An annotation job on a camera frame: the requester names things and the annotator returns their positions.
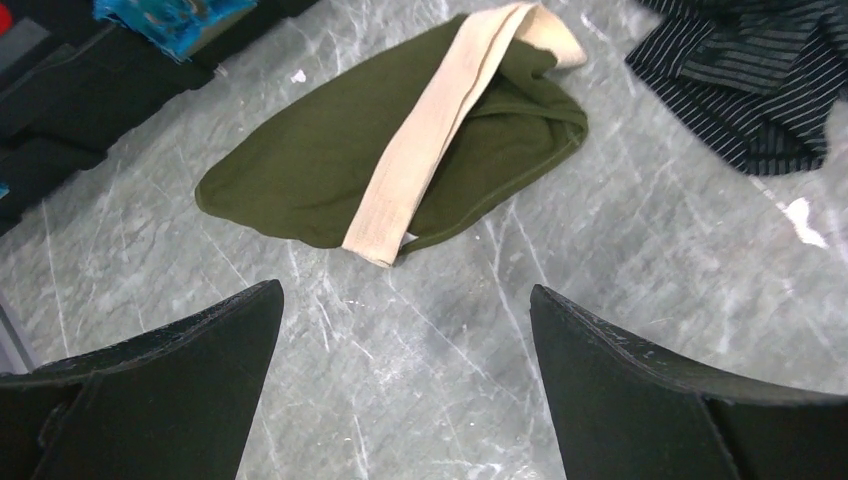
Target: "green cloth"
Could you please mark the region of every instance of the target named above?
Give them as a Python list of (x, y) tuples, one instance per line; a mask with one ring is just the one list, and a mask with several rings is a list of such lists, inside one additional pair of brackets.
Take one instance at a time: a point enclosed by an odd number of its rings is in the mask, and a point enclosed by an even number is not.
[[(357, 65), (257, 128), (195, 191), (204, 212), (265, 235), (339, 247), (383, 150), (465, 16)], [(586, 114), (543, 74), (554, 56), (513, 41), (442, 159), (401, 254), (443, 242), (573, 153)]]

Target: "floor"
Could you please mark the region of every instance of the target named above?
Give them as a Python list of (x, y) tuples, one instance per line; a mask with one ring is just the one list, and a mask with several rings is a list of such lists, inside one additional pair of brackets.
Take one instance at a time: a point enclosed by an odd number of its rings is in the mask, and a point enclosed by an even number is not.
[(502, 3), (322, 0), (127, 134), (0, 238), (0, 289), (38, 354), (94, 350), (279, 278), (286, 314), (242, 480), (564, 478), (528, 318), (536, 283), (710, 365), (848, 394), (848, 105), (823, 170), (737, 174), (628, 73), (657, 21), (632, 0), (544, 2), (591, 58), (556, 76), (590, 116), (588, 141), (394, 269), (193, 204), (203, 173), (274, 112)]

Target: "striped cloth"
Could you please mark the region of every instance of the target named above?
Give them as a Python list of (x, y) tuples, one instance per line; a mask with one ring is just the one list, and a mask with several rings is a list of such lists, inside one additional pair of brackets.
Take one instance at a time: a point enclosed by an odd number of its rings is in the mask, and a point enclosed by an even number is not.
[(737, 170), (820, 168), (848, 92), (848, 0), (639, 0), (666, 14), (633, 72)]

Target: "beige fabric band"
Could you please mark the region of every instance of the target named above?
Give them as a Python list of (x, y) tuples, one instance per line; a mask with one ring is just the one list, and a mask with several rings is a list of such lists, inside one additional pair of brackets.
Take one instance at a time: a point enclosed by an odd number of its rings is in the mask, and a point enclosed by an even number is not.
[(469, 15), (383, 151), (342, 248), (382, 267), (394, 263), (439, 161), (513, 38), (550, 51), (560, 68), (586, 61), (568, 28), (541, 5), (519, 2)]

